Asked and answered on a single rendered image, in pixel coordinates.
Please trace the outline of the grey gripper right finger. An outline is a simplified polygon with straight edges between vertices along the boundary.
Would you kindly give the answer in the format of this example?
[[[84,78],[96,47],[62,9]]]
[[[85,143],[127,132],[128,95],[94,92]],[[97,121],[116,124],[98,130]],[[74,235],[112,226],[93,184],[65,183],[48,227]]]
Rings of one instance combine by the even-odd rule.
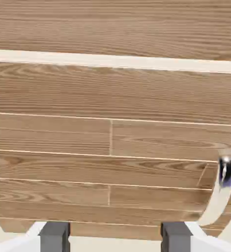
[[[231,252],[231,243],[208,236],[195,221],[161,223],[161,252]]]

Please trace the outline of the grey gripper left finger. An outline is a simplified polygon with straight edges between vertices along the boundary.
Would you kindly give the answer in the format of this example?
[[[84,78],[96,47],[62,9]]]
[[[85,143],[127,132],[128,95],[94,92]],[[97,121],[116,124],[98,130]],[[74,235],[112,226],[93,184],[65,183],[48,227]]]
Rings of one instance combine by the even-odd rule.
[[[0,252],[70,252],[70,223],[36,221],[24,234],[0,242]]]

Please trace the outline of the light wood cabinet door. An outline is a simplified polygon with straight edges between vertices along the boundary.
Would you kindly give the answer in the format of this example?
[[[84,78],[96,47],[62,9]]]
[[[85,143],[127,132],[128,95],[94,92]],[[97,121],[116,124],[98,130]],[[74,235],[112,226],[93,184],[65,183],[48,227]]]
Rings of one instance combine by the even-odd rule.
[[[231,0],[0,0],[0,49],[231,61]]]
[[[0,226],[159,239],[196,221],[231,155],[231,73],[0,63]],[[231,198],[205,231],[231,220]]]

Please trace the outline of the light wood cabinet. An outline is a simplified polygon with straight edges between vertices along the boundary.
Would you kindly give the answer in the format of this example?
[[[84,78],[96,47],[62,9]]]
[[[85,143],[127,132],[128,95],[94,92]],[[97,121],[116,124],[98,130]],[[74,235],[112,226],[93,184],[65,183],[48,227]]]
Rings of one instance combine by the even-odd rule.
[[[0,49],[0,63],[55,64],[85,67],[193,71],[201,73],[231,73],[231,61],[9,49]],[[25,232],[7,232],[0,226],[0,241]],[[215,236],[219,236],[231,242],[231,220],[226,227]]]

